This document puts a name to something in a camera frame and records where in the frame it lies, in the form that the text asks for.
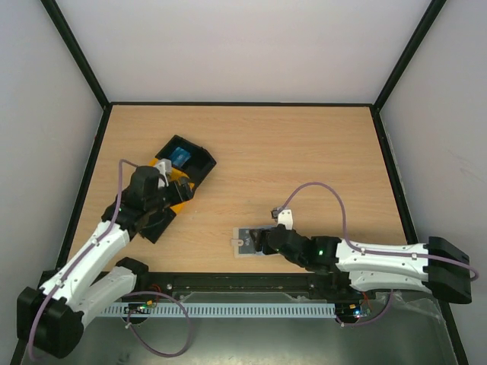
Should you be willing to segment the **blue card in bin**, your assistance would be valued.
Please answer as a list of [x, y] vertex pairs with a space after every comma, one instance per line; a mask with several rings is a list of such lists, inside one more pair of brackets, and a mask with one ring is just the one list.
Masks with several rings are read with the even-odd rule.
[[181, 168], [190, 158], [191, 153], [182, 147], [176, 147], [169, 156], [172, 166], [178, 169]]

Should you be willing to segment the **black bin near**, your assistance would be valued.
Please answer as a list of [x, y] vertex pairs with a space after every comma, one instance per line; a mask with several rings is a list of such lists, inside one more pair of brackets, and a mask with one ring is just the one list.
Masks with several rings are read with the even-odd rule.
[[139, 233], [144, 239], [156, 243], [177, 214], [170, 208], [158, 211], [149, 218], [148, 224]]

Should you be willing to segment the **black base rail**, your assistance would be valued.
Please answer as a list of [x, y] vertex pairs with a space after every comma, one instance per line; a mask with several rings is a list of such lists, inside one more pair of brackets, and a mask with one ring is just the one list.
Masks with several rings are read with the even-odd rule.
[[150, 272], [146, 284], [156, 284], [167, 293], [284, 293], [333, 303], [361, 300], [363, 294], [349, 286], [346, 274], [317, 275], [265, 273], [171, 273]]

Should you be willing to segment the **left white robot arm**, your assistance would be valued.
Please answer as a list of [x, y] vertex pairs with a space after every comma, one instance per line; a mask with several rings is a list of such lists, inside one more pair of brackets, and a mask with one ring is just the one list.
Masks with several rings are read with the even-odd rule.
[[26, 287], [18, 296], [17, 334], [31, 360], [35, 348], [66, 357], [103, 309], [145, 286], [148, 266], [135, 259], [121, 259], [107, 275], [100, 273], [135, 236], [155, 243], [173, 220], [174, 207], [191, 200], [194, 190], [194, 182], [169, 160], [135, 168], [80, 250], [39, 288]]

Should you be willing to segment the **translucent plastic card holder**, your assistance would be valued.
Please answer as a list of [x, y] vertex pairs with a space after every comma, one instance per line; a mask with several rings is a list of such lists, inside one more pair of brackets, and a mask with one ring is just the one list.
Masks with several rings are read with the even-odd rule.
[[273, 256], [278, 252], [268, 244], [268, 235], [273, 226], [234, 227], [230, 241], [235, 258], [250, 256]]

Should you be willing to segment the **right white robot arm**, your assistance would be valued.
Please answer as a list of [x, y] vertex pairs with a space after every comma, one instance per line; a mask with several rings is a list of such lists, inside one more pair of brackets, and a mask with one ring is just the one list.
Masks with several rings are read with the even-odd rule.
[[441, 237], [384, 246], [335, 236], [308, 238], [279, 224], [250, 230], [250, 243], [258, 254], [281, 255], [315, 274], [337, 275], [332, 289], [342, 298], [356, 291], [414, 290], [448, 303], [472, 302], [469, 256]]

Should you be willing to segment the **yellow bin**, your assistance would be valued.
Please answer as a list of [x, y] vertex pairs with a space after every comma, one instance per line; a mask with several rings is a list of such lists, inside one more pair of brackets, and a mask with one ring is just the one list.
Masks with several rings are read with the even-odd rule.
[[[154, 165], [156, 164], [157, 161], [158, 161], [158, 159], [154, 158], [148, 165], [150, 167], [154, 167]], [[176, 214], [179, 214], [188, 203], [188, 202], [182, 202], [180, 199], [180, 195], [179, 195], [178, 179], [180, 177], [183, 177], [183, 176], [189, 178], [186, 173], [184, 173], [183, 171], [180, 171], [176, 167], [172, 166], [172, 172], [171, 172], [170, 177], [169, 177], [168, 186], [163, 187], [163, 188], [158, 187], [164, 193], [165, 205], [168, 208], [172, 209]], [[195, 193], [196, 187], [195, 187], [194, 182], [193, 182], [193, 184], [194, 184], [193, 191]]]

